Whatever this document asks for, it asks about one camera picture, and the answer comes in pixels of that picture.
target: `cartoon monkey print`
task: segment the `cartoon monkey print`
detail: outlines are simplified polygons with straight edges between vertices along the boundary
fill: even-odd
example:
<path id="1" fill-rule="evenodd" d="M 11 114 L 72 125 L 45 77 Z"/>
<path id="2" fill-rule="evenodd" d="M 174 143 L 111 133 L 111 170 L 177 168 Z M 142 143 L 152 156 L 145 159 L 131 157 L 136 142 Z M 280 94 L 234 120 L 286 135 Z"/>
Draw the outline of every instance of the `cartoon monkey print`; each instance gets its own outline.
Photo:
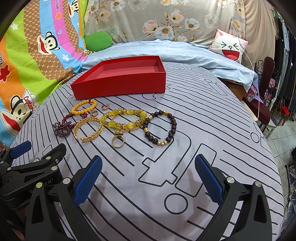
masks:
<path id="1" fill-rule="evenodd" d="M 73 17 L 75 12 L 79 13 L 78 0 L 74 0 L 72 4 L 68 2 L 68 11 L 70 17 Z"/>
<path id="2" fill-rule="evenodd" d="M 26 120 L 32 115 L 32 111 L 27 111 L 23 99 L 18 95 L 12 97 L 10 101 L 11 112 L 0 111 L 0 118 L 8 132 L 17 136 Z"/>
<path id="3" fill-rule="evenodd" d="M 43 55 L 51 55 L 52 54 L 51 50 L 60 49 L 60 47 L 58 47 L 57 38 L 50 31 L 48 31 L 45 34 L 45 38 L 39 35 L 37 37 L 37 43 L 38 43 L 38 51 Z"/>

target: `red box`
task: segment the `red box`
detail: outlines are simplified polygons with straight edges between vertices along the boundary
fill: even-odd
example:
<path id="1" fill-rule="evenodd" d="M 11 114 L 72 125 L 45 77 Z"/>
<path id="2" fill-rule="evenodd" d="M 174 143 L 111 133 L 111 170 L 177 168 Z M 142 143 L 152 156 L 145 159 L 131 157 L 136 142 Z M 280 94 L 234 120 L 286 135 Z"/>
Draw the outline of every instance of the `red box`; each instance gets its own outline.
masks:
<path id="1" fill-rule="evenodd" d="M 105 60 L 71 84 L 77 100 L 94 97 L 164 93 L 165 69 L 159 56 Z"/>

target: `cartoon cat pillow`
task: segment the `cartoon cat pillow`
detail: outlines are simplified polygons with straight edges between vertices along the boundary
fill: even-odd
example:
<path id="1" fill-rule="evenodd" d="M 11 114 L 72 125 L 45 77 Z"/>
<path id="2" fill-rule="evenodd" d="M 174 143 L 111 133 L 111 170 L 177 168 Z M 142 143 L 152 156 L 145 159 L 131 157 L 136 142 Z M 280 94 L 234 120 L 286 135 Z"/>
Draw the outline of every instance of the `cartoon cat pillow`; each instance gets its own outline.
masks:
<path id="1" fill-rule="evenodd" d="M 235 37 L 217 29 L 215 41 L 209 50 L 242 63 L 242 54 L 248 44 L 248 41 Z"/>

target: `jewelry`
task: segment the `jewelry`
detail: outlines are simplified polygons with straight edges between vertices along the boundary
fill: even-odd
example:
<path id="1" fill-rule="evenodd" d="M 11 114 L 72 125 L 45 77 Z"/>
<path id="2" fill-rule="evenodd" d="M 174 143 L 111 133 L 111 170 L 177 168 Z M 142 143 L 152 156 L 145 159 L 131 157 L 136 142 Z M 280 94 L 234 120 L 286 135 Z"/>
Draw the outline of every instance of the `jewelry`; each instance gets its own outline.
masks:
<path id="1" fill-rule="evenodd" d="M 86 103 L 89 103 L 89 102 L 93 103 L 91 107 L 88 107 L 88 108 L 86 108 L 84 110 L 76 110 L 79 106 L 82 106 L 83 104 L 86 104 Z M 93 110 L 95 107 L 96 107 L 96 101 L 94 99 L 91 99 L 91 100 L 89 100 L 89 99 L 88 100 L 83 100 L 79 104 L 75 105 L 72 108 L 71 113 L 74 114 L 74 115 L 81 115 L 83 113 L 86 113 L 87 114 L 88 111 Z"/>
<path id="2" fill-rule="evenodd" d="M 121 139 L 122 139 L 122 144 L 120 146 L 115 146 L 114 143 L 113 143 L 114 142 L 114 139 L 116 137 L 121 137 Z M 122 131 L 115 131 L 114 136 L 113 136 L 113 138 L 111 140 L 111 145 L 114 148 L 120 148 L 120 147 L 122 147 L 124 145 L 124 143 L 125 143 L 125 140 L 124 140 L 124 137 L 123 137 L 123 132 Z"/>
<path id="3" fill-rule="evenodd" d="M 165 141 L 160 142 L 157 138 L 154 138 L 151 133 L 148 131 L 148 124 L 152 118 L 158 115 L 166 115 L 170 119 L 170 123 L 172 125 L 171 130 L 168 132 L 168 137 L 165 139 Z M 145 137 L 148 138 L 148 141 L 151 141 L 153 144 L 158 146 L 164 146 L 171 142 L 172 138 L 174 137 L 174 134 L 176 133 L 177 129 L 177 122 L 174 116 L 172 116 L 171 113 L 169 113 L 167 110 L 160 110 L 158 112 L 151 113 L 148 118 L 145 119 L 145 122 L 143 124 L 143 130 L 145 132 Z"/>
<path id="4" fill-rule="evenodd" d="M 73 116 L 73 114 L 69 113 L 68 115 L 66 115 L 63 118 L 62 123 L 56 122 L 52 125 L 52 127 L 54 129 L 55 136 L 59 136 L 61 138 L 64 138 L 71 133 L 72 128 L 76 126 L 76 123 L 71 124 L 72 123 L 71 121 L 69 121 L 69 122 L 66 121 L 66 119 L 68 119 L 71 116 Z"/>
<path id="5" fill-rule="evenodd" d="M 101 123 L 101 120 L 97 117 L 88 117 L 88 118 L 85 118 L 85 119 L 82 119 L 80 120 L 76 126 L 74 127 L 74 130 L 73 130 L 73 135 L 74 137 L 76 138 L 76 140 L 78 140 L 77 138 L 77 131 L 78 129 L 85 123 L 87 122 L 90 122 L 90 121 L 96 121 L 96 122 L 99 122 L 100 123 L 100 127 L 98 128 L 97 131 L 95 131 L 93 134 L 91 134 L 90 136 L 88 137 L 82 137 L 80 138 L 80 140 L 82 140 L 82 142 L 89 142 L 89 141 L 92 141 L 94 139 L 96 139 L 101 133 L 102 133 L 102 130 L 103 130 L 103 125 Z"/>
<path id="6" fill-rule="evenodd" d="M 109 109 L 110 105 L 109 104 L 104 104 L 102 105 L 102 110 L 107 110 Z"/>
<path id="7" fill-rule="evenodd" d="M 137 115 L 137 116 L 140 116 L 140 118 L 138 120 L 136 120 L 135 122 L 131 121 L 128 124 L 116 123 L 114 120 L 120 114 Z M 106 121 L 106 118 L 109 116 L 112 116 L 112 115 L 113 115 L 112 120 Z M 127 110 L 127 109 L 119 108 L 117 110 L 112 110 L 112 111 L 109 111 L 108 113 L 104 113 L 103 116 L 101 117 L 101 122 L 103 123 L 103 125 L 105 127 L 112 127 L 115 130 L 117 130 L 117 131 L 115 131 L 114 137 L 111 140 L 111 145 L 115 148 L 120 148 L 124 145 L 124 142 L 125 142 L 123 133 L 129 132 L 129 131 L 135 131 L 135 130 L 139 129 L 140 126 L 144 123 L 144 119 L 146 117 L 147 117 L 147 113 L 144 110 Z M 123 142 L 120 146 L 115 146 L 113 143 L 116 137 L 120 137 L 123 140 Z"/>
<path id="8" fill-rule="evenodd" d="M 90 116 L 96 117 L 98 116 L 99 112 L 97 110 L 93 111 Z"/>
<path id="9" fill-rule="evenodd" d="M 131 121 L 128 124 L 116 123 L 113 120 L 106 121 L 107 117 L 110 117 L 113 115 L 114 116 L 120 115 L 120 114 L 137 115 L 140 118 L 138 120 L 136 120 L 135 122 Z M 146 117 L 147 117 L 147 112 L 144 110 L 127 110 L 127 109 L 119 108 L 117 110 L 112 110 L 107 113 L 104 113 L 103 116 L 101 117 L 101 122 L 105 127 L 112 127 L 112 128 L 117 129 L 119 131 L 124 131 L 124 130 L 129 131 L 131 129 L 134 129 L 136 126 L 141 126 L 144 123 Z"/>

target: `pillow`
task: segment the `pillow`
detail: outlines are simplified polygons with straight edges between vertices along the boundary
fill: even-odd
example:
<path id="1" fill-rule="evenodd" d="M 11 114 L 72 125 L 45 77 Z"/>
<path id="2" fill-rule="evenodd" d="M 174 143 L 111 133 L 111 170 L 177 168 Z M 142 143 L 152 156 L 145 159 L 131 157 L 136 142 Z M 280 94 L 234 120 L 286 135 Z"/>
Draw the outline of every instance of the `pillow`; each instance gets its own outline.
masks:
<path id="1" fill-rule="evenodd" d="M 215 41 L 209 50 L 242 63 L 242 54 L 248 45 L 248 41 L 235 37 L 217 29 Z"/>
<path id="2" fill-rule="evenodd" d="M 105 32 L 96 32 L 84 36 L 86 49 L 93 52 L 109 48 L 112 45 L 112 38 Z"/>

